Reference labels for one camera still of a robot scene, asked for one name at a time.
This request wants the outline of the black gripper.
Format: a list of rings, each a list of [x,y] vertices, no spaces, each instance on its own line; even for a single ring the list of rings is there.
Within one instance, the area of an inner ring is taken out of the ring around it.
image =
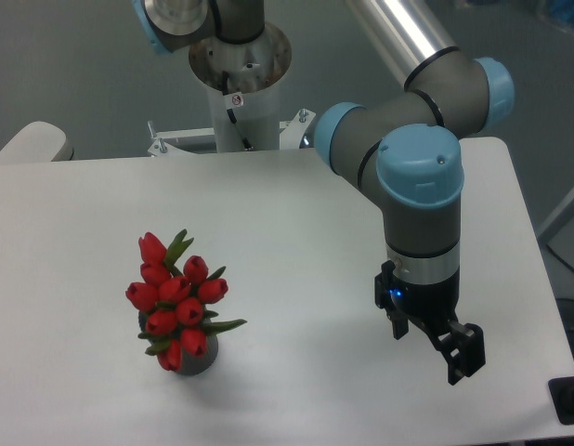
[[[476,324],[458,322],[455,309],[460,271],[457,269],[443,282],[422,285],[397,278],[395,268],[395,263],[387,260],[374,277],[374,303],[385,311],[393,337],[400,339],[406,335],[411,322],[443,356],[451,386],[472,376],[486,363],[484,334]]]

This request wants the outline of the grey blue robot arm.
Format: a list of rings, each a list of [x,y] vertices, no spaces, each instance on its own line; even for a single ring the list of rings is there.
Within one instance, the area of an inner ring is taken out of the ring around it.
[[[422,1],[351,1],[403,93],[376,109],[351,102],[318,119],[319,157],[382,212],[387,260],[374,298],[395,338],[422,330],[455,384],[486,362],[482,329],[455,313],[460,289],[460,142],[509,115],[515,88],[490,58],[468,59]],[[287,73],[288,39],[261,1],[136,1],[158,52],[189,50],[211,92],[218,151],[280,146],[275,85]]]

